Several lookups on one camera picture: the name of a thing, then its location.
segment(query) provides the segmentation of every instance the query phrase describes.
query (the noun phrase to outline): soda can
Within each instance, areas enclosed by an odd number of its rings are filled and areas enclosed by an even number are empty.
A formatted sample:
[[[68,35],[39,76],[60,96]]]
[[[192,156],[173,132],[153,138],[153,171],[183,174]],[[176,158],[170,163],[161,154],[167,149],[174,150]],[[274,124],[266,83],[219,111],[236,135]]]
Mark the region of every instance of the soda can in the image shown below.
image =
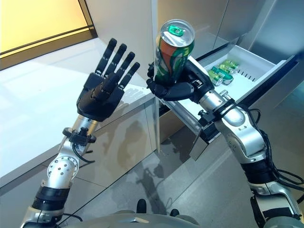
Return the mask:
[[[236,72],[235,69],[233,69],[232,67],[227,66],[227,65],[225,65],[225,64],[220,64],[220,65],[219,65],[219,68],[222,69],[222,70],[224,70],[224,71],[226,71],[228,74],[233,74],[233,73]]]
[[[223,77],[223,84],[229,85],[233,81],[232,75],[228,74],[226,71],[218,68],[217,66],[214,66],[211,70]]]
[[[234,61],[228,60],[228,59],[226,59],[222,64],[227,65],[227,66],[231,67],[232,69],[238,69],[238,67],[239,67],[239,64],[237,64]]]
[[[214,73],[212,70],[208,71],[209,78],[214,86],[219,86],[223,82],[223,77]]]
[[[171,86],[179,79],[194,47],[193,27],[180,19],[169,20],[161,27],[156,38],[154,81]]]

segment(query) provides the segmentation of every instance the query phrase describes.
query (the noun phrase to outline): pull tab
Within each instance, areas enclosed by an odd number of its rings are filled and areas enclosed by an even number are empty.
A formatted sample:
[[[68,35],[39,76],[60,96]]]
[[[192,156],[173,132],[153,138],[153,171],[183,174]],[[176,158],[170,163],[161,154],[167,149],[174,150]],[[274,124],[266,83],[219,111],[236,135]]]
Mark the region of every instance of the pull tab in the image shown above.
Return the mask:
[[[174,25],[170,25],[169,28],[168,28],[168,31],[171,34],[176,35],[178,37],[181,37],[182,35],[184,35],[184,31],[180,27],[177,27],[177,26],[174,26]]]

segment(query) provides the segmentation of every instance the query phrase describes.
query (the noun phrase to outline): cable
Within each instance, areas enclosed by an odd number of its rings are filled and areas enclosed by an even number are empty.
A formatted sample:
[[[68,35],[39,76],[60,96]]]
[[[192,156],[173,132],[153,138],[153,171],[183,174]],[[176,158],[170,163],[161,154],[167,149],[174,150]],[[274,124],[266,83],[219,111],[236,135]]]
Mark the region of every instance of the cable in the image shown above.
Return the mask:
[[[256,124],[260,121],[260,118],[261,118],[261,111],[257,108],[251,108],[249,109],[249,111],[256,111],[257,112],[257,118],[255,120]]]
[[[93,162],[95,162],[95,161],[89,161],[89,160],[83,158],[82,156],[80,156],[80,154],[79,154],[79,153],[77,152],[77,150],[76,150],[76,145],[75,145],[75,143],[72,144],[72,149],[73,149],[74,154],[75,154],[80,160],[83,160],[83,161],[86,162],[86,163],[93,163]]]
[[[259,109],[248,109],[245,105],[242,105],[242,104],[238,104],[238,106],[241,107],[242,109],[244,109],[246,112],[248,112],[248,116],[250,118],[250,121],[252,122],[253,127],[262,135],[263,140],[266,145],[266,161],[267,161],[268,165],[270,166],[270,168],[273,172],[273,175],[276,178],[276,181],[286,187],[290,187],[290,188],[304,192],[304,188],[300,186],[300,185],[304,184],[303,178],[301,178],[300,176],[298,176],[294,173],[291,173],[291,172],[288,172],[285,170],[281,170],[281,169],[277,169],[275,164],[273,163],[271,144],[270,144],[268,135],[263,130],[259,129],[257,126],[257,123],[259,122],[260,117],[261,117],[260,110]],[[256,120],[254,120],[254,118],[252,116],[252,113],[251,113],[252,111],[258,112],[258,116],[257,116]],[[286,174],[298,179],[300,182],[296,182],[296,181],[284,176],[281,173],[286,173]],[[304,201],[304,194],[297,200],[297,203],[299,204],[303,201]]]
[[[79,219],[81,222],[83,222],[82,218],[80,216],[78,216],[78,215],[73,215],[73,214],[68,214],[68,213],[63,213],[63,215],[74,217],[76,219]]]

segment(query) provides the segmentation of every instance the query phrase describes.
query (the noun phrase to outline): aluminum can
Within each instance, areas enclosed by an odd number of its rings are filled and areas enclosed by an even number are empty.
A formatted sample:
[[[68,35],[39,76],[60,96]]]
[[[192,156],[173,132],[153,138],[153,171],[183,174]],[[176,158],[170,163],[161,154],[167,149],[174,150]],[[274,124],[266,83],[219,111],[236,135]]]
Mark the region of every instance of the aluminum can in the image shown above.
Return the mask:
[[[239,64],[237,64],[234,61],[228,60],[228,59],[226,59],[222,64],[227,65],[227,66],[231,67],[232,69],[238,69],[238,67],[239,67]]]
[[[226,71],[218,68],[217,66],[214,66],[211,70],[214,73],[216,73],[217,75],[220,75],[223,77],[223,84],[229,85],[233,81],[232,75],[228,74]]]
[[[233,69],[232,67],[227,66],[227,65],[225,65],[225,64],[220,64],[220,65],[219,65],[219,68],[222,69],[222,70],[224,70],[224,71],[226,71],[228,74],[233,74],[233,73],[236,72],[235,69]]]
[[[161,27],[156,38],[154,81],[171,86],[179,79],[194,47],[193,27],[180,19],[169,20]]]
[[[223,77],[214,73],[212,70],[208,71],[209,78],[214,86],[219,86],[223,82]]]

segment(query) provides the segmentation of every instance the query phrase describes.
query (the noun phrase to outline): glass panel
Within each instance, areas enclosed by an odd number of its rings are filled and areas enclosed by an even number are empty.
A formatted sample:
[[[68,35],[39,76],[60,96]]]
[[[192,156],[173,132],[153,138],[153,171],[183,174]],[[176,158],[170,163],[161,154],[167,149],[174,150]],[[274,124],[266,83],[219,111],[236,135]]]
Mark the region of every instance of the glass panel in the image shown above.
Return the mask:
[[[78,0],[2,0],[1,52],[87,26]],[[83,32],[88,28],[9,52],[1,57]]]

